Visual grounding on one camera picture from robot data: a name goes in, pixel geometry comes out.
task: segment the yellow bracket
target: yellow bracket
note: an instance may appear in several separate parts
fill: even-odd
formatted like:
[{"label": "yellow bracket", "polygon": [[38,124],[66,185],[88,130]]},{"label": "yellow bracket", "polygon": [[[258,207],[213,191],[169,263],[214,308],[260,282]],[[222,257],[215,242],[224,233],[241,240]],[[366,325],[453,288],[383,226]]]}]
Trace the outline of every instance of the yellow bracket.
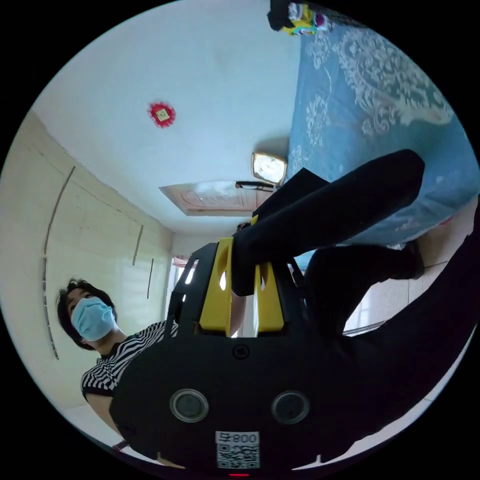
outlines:
[{"label": "yellow bracket", "polygon": [[[232,245],[233,237],[218,241],[215,262],[210,275],[208,290],[200,316],[200,326],[206,331],[230,333],[230,310],[232,307]],[[225,290],[220,280],[225,273]]]},{"label": "yellow bracket", "polygon": [[[254,216],[250,223],[254,225],[258,218],[258,215]],[[263,263],[255,267],[253,308],[259,333],[282,330],[284,316],[271,263]]]}]

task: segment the tile floor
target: tile floor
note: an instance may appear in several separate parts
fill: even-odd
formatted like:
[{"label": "tile floor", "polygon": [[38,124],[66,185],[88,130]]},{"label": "tile floor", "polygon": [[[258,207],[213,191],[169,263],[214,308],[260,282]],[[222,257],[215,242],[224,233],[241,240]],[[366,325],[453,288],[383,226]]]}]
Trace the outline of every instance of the tile floor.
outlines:
[{"label": "tile floor", "polygon": [[[348,320],[345,330],[364,327],[366,325],[372,325],[377,322],[388,320],[401,309],[406,307],[410,302],[413,302],[416,298],[422,295],[422,293],[425,292],[425,290],[427,290],[434,282],[439,273],[445,268],[445,265],[457,251],[465,237],[471,233],[477,203],[477,199],[473,200],[463,210],[457,213],[446,225],[438,226],[418,240],[420,251],[426,266],[425,274],[422,278],[419,280],[405,281],[389,280],[373,286]],[[467,347],[468,344],[448,372],[443,376],[440,382],[438,382],[437,386],[425,397],[425,399],[415,405],[402,418],[387,425],[381,431],[355,442],[350,450],[341,457],[332,460],[332,462],[343,460],[372,448],[398,432],[401,432],[413,423],[429,407],[431,402],[450,380]],[[300,468],[311,468],[319,465],[322,465],[321,458],[318,458],[313,464],[305,465]]]}]

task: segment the black and white striped shirt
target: black and white striped shirt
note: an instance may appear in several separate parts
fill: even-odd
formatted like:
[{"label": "black and white striped shirt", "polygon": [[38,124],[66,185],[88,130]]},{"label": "black and white striped shirt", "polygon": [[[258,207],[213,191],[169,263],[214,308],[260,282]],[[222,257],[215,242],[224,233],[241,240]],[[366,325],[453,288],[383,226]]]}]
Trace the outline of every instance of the black and white striped shirt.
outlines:
[{"label": "black and white striped shirt", "polygon": [[[115,387],[119,384],[122,373],[129,363],[143,350],[164,337],[166,322],[154,323],[145,330],[129,336],[121,343],[116,343],[108,355],[102,355],[96,365],[85,372],[81,378],[81,392],[87,394],[113,397]],[[178,325],[173,323],[172,337],[177,335]]]}]

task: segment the face mask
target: face mask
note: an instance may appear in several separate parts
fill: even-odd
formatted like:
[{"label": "face mask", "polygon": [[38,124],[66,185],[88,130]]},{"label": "face mask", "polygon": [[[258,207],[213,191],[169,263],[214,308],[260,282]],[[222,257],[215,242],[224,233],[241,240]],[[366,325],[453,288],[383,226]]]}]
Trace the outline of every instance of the face mask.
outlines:
[{"label": "face mask", "polygon": [[112,307],[99,298],[82,298],[73,309],[71,323],[75,330],[89,342],[103,338],[115,327]]}]

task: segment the blue bedspread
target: blue bedspread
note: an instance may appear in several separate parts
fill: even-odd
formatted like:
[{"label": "blue bedspread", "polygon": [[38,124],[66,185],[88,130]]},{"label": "blue bedspread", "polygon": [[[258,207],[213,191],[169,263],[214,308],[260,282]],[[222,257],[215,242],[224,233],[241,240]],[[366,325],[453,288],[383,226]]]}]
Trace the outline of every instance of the blue bedspread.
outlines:
[{"label": "blue bedspread", "polygon": [[[480,193],[480,167],[445,98],[384,37],[339,25],[302,37],[287,179],[305,167],[332,182],[401,149],[425,161],[418,199],[346,245],[395,246],[419,237]],[[300,268],[310,257],[297,258]]]}]

